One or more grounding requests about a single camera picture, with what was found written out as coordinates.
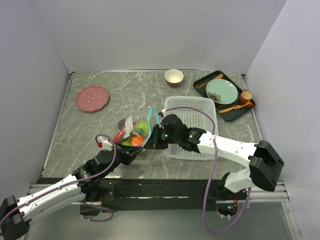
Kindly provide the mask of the light green wrinkled fruit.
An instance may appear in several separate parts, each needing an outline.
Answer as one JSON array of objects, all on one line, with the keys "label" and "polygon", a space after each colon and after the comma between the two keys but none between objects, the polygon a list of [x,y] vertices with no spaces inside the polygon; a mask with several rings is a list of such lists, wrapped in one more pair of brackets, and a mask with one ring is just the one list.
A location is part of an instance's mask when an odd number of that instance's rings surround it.
[{"label": "light green wrinkled fruit", "polygon": [[129,141],[123,141],[122,143],[121,143],[121,145],[123,145],[123,146],[128,146],[128,147],[131,147],[132,145],[131,145],[131,143],[129,142]]}]

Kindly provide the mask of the orange fruit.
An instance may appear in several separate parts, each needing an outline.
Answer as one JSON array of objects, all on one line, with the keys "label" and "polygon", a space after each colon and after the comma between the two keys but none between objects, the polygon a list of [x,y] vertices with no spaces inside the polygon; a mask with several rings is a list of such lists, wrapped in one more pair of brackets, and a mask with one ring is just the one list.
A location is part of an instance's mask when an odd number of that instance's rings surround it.
[{"label": "orange fruit", "polygon": [[140,135],[134,135],[130,143],[133,147],[142,147],[144,145],[145,139]]}]

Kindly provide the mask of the red chili pepper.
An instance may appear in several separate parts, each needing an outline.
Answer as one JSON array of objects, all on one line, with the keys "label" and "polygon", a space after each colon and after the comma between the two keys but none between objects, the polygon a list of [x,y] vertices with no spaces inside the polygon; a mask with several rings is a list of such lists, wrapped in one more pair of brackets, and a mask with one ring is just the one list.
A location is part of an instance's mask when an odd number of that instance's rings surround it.
[{"label": "red chili pepper", "polygon": [[116,136],[113,138],[113,141],[115,143],[118,143],[121,139],[123,139],[124,135],[126,134],[126,128],[123,127],[117,134]]}]

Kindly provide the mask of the green apple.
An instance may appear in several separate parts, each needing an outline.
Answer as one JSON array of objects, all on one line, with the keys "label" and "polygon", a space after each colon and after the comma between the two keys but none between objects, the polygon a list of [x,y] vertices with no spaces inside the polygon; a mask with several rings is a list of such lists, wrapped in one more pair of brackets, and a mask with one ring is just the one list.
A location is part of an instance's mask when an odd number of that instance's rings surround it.
[{"label": "green apple", "polygon": [[145,120],[141,120],[139,121],[136,125],[135,125],[135,129],[139,132],[141,132],[142,134],[147,135],[149,133],[149,125]]}]

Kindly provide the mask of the clear zip bag blue zipper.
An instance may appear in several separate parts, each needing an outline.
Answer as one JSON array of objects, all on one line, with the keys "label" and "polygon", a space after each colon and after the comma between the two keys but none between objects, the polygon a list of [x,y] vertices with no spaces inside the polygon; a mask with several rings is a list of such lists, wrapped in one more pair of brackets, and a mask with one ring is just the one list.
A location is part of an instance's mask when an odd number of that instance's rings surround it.
[{"label": "clear zip bag blue zipper", "polygon": [[128,147],[143,147],[151,137],[154,125],[160,123],[154,107],[147,112],[138,112],[118,121],[118,133],[113,138],[117,144]]}]

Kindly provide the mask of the dark brown fruit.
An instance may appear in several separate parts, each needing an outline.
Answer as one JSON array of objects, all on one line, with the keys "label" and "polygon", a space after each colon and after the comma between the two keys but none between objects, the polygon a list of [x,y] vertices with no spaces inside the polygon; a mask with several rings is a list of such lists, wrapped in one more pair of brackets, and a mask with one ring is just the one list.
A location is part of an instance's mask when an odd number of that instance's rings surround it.
[{"label": "dark brown fruit", "polygon": [[126,118],[121,119],[117,124],[118,129],[119,130],[123,129],[125,127],[125,124],[126,124]]}]

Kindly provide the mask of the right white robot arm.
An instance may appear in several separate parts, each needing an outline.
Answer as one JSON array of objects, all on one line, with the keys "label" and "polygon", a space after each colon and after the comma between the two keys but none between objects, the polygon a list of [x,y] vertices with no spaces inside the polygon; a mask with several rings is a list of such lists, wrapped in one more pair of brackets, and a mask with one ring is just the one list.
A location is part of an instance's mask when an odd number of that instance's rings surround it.
[{"label": "right white robot arm", "polygon": [[211,154],[244,166],[243,170],[227,173],[219,186],[219,195],[232,198],[237,192],[258,187],[274,192],[284,167],[284,161],[264,140],[247,143],[215,135],[205,129],[187,127],[178,116],[169,114],[155,124],[144,149],[165,150],[177,144],[185,151]]}]

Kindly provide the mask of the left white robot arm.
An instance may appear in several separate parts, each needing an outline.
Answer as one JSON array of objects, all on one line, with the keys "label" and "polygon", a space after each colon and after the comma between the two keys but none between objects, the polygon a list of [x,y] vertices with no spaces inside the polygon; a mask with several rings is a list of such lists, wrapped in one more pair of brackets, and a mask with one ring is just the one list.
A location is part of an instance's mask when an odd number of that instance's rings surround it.
[{"label": "left white robot arm", "polygon": [[76,202],[90,202],[100,193],[102,178],[118,165],[130,165],[142,147],[116,144],[103,149],[72,174],[59,182],[25,197],[7,197],[0,207],[0,235],[5,240],[17,240],[30,229],[31,223]]}]

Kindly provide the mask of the white plastic basket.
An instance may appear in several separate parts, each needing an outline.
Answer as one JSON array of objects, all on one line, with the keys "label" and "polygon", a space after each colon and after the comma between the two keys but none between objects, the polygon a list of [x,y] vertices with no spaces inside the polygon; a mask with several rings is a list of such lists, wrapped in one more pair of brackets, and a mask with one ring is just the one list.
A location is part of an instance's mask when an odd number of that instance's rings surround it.
[{"label": "white plastic basket", "polygon": [[[164,108],[168,114],[177,115],[189,128],[200,128],[206,131],[218,131],[216,106],[213,100],[197,96],[169,96],[166,98]],[[164,150],[168,158],[190,161],[213,160],[213,154],[186,151],[177,144],[169,144]]]}]

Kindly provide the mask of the pink dotted plate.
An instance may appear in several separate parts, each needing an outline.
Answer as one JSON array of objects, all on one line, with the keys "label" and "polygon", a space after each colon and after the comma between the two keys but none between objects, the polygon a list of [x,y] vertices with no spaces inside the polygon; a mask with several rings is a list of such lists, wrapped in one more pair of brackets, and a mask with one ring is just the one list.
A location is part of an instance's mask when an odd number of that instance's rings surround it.
[{"label": "pink dotted plate", "polygon": [[83,112],[97,112],[103,109],[109,101],[108,90],[101,85],[89,85],[81,89],[76,97],[76,106]]}]

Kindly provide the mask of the white and red bowl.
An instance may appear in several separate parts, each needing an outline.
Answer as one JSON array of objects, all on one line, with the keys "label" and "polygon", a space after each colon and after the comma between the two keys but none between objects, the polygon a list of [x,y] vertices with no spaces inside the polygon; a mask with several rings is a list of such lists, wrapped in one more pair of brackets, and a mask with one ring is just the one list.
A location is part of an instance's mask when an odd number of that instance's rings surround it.
[{"label": "white and red bowl", "polygon": [[164,79],[169,86],[178,87],[184,79],[184,74],[178,69],[169,69],[165,72]]}]

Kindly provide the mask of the light green plate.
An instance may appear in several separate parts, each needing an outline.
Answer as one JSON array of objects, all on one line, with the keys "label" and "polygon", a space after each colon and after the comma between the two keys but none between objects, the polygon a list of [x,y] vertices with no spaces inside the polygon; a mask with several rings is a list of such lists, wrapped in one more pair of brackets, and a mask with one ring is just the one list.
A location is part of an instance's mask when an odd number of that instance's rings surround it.
[{"label": "light green plate", "polygon": [[205,88],[206,96],[217,104],[229,105],[238,98],[236,86],[229,80],[213,79]]}]

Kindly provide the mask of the wooden spoon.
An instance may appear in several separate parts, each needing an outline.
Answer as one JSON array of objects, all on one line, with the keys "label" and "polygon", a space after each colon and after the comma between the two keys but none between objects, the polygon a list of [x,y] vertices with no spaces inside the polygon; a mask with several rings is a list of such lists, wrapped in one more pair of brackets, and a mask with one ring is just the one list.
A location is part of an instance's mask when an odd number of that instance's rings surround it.
[{"label": "wooden spoon", "polygon": [[254,107],[255,104],[251,101],[247,102],[247,103],[242,103],[242,104],[238,104],[238,105],[233,105],[231,107],[228,107],[226,109],[222,109],[219,111],[220,114],[223,114],[223,113],[227,113],[227,112],[230,112],[232,110],[238,110],[238,109],[242,109],[242,108],[252,108]]}]

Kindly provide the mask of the orange cup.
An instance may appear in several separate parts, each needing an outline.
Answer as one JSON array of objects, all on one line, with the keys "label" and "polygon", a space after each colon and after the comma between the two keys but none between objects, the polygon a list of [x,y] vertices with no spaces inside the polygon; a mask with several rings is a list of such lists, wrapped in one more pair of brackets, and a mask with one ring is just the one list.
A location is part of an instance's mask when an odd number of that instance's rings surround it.
[{"label": "orange cup", "polygon": [[243,104],[250,102],[252,98],[253,95],[247,89],[240,94],[240,102]]}]

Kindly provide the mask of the aluminium rail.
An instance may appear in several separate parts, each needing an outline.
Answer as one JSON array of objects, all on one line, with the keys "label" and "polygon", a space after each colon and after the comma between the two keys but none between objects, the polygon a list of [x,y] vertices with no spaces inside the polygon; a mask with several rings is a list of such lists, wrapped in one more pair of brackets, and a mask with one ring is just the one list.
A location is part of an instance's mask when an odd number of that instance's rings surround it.
[{"label": "aluminium rail", "polygon": [[[117,179],[100,185],[99,193],[104,194],[106,203],[116,200],[200,200],[205,196],[206,183],[204,181],[174,181],[174,182],[126,182]],[[253,187],[249,200],[252,202],[287,202],[289,196],[281,182],[275,191],[267,192]]]}]

